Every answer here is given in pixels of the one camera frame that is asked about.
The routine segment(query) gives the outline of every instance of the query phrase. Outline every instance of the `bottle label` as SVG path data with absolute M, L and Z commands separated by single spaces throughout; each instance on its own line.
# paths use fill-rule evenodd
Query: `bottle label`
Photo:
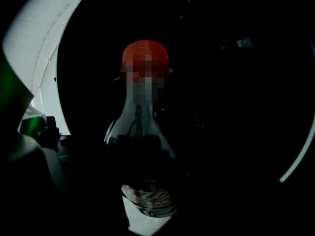
M 151 185 L 147 190 L 135 190 L 128 185 L 122 186 L 125 196 L 141 213 L 150 217 L 168 217 L 177 211 L 177 205 L 173 200 L 173 189 L 157 189 L 156 186 Z

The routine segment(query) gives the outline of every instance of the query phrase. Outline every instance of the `white curved panel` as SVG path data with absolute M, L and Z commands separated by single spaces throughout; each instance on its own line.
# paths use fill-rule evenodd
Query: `white curved panel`
M 80 1 L 28 0 L 3 38 L 2 48 L 8 62 L 35 95 L 39 95 L 48 61 Z

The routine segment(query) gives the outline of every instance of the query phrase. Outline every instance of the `bottle cap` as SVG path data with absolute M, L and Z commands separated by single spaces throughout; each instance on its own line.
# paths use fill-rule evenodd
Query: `bottle cap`
M 128 45 L 123 54 L 122 68 L 131 66 L 143 66 L 151 61 L 152 66 L 169 66 L 166 48 L 151 40 L 140 40 Z

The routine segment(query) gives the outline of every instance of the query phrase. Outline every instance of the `white surface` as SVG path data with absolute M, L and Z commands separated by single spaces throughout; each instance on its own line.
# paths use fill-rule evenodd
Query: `white surface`
M 56 50 L 50 59 L 49 65 L 43 77 L 40 87 L 41 100 L 43 104 L 43 111 L 47 116 L 53 116 L 56 120 L 56 125 L 63 135 L 70 135 L 68 127 L 63 117 L 63 111 L 60 106 L 57 82 L 54 78 L 57 76 L 57 55 Z
M 32 93 L 34 95 L 34 98 L 32 100 L 31 105 L 33 107 L 37 108 L 38 110 L 40 110 L 41 112 L 44 112 L 43 102 L 41 100 L 41 90 L 40 90 L 40 88 L 36 88 L 35 90 L 33 90 Z
M 33 94 L 39 94 L 48 60 L 80 1 L 28 0 L 7 30 L 2 41 L 3 52 Z
M 137 210 L 131 201 L 123 197 L 125 210 L 129 219 L 129 230 L 142 236 L 152 236 L 162 228 L 171 217 L 151 218 Z

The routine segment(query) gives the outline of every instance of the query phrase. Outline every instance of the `bottle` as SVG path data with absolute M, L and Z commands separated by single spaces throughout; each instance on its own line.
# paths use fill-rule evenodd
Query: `bottle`
M 182 184 L 192 169 L 189 139 L 183 137 L 190 138 L 187 124 L 168 108 L 171 74 L 163 45 L 141 40 L 127 46 L 121 69 L 126 103 L 104 140 L 108 153 L 119 160 L 123 194 L 150 217 L 177 211 Z

